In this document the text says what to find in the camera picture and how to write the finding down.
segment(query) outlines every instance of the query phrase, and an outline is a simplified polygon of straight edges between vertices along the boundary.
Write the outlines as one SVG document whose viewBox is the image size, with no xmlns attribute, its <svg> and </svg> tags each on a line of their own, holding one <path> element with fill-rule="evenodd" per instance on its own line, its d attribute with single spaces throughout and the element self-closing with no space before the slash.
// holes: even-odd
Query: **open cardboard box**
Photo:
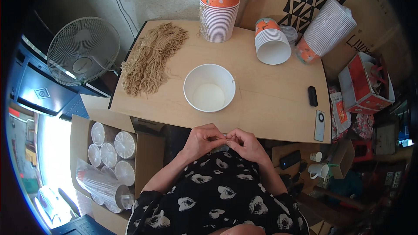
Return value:
<svg viewBox="0 0 418 235">
<path fill-rule="evenodd" d="M 81 95 L 84 106 L 90 119 L 76 115 L 71 120 L 70 136 L 70 170 L 71 179 L 75 189 L 87 197 L 90 193 L 81 188 L 76 180 L 77 159 L 88 162 L 87 149 L 91 141 L 90 130 L 95 122 L 135 133 L 131 119 L 128 115 L 112 112 L 108 109 L 109 98 Z M 137 133 L 137 149 L 135 156 L 135 198 L 138 198 L 145 184 L 163 168 L 164 139 L 148 134 Z M 125 234 L 129 211 L 120 214 L 109 211 L 105 206 L 91 201 L 94 219 L 103 227 L 116 234 Z"/>
<path fill-rule="evenodd" d="M 332 165 L 337 165 L 329 167 L 335 179 L 344 179 L 348 170 L 350 170 L 355 155 L 356 152 L 351 140 L 343 140 L 338 143 L 329 162 Z"/>
</svg>

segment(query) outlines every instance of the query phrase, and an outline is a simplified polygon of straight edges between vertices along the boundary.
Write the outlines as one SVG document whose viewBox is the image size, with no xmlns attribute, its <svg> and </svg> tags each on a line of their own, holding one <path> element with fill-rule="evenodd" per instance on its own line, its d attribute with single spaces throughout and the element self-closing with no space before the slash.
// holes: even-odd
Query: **woman's hand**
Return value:
<svg viewBox="0 0 418 235">
<path fill-rule="evenodd" d="M 242 158 L 258 164 L 269 162 L 270 158 L 253 133 L 235 128 L 227 134 L 227 145 Z"/>
<path fill-rule="evenodd" d="M 226 143 L 225 136 L 213 123 L 205 124 L 191 129 L 189 138 L 179 155 L 183 156 L 189 164 Z"/>
</svg>

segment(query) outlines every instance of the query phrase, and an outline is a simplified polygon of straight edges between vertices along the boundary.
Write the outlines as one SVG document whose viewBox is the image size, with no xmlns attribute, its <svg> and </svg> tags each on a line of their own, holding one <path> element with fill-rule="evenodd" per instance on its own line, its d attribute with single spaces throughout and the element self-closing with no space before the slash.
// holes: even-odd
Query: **red gift box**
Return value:
<svg viewBox="0 0 418 235">
<path fill-rule="evenodd" d="M 346 111 L 374 114 L 394 102 L 394 91 L 388 72 L 384 70 L 383 78 L 374 74 L 382 70 L 383 66 L 382 58 L 381 61 L 377 61 L 367 54 L 358 52 L 341 71 L 338 80 Z M 376 88 L 373 87 L 377 82 L 381 84 L 380 94 L 376 93 Z"/>
</svg>

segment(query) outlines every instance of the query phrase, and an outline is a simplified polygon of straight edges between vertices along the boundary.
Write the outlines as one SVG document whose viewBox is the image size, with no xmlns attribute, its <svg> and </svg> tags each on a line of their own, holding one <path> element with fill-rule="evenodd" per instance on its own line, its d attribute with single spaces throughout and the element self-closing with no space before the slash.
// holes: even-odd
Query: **black power bank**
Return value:
<svg viewBox="0 0 418 235">
<path fill-rule="evenodd" d="M 300 150 L 294 151 L 293 153 L 288 154 L 279 160 L 280 169 L 285 170 L 290 166 L 300 162 L 301 159 L 302 158 L 300 157 Z"/>
</svg>

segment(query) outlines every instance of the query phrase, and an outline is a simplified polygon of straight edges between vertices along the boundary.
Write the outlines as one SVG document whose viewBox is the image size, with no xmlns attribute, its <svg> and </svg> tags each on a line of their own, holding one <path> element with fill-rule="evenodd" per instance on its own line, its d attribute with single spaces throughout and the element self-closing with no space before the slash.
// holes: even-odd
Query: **person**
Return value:
<svg viewBox="0 0 418 235">
<path fill-rule="evenodd" d="M 229 150 L 213 153 L 223 145 Z M 236 128 L 225 136 L 211 123 L 193 128 L 184 148 L 144 186 L 126 234 L 309 231 L 254 134 Z"/>
</svg>

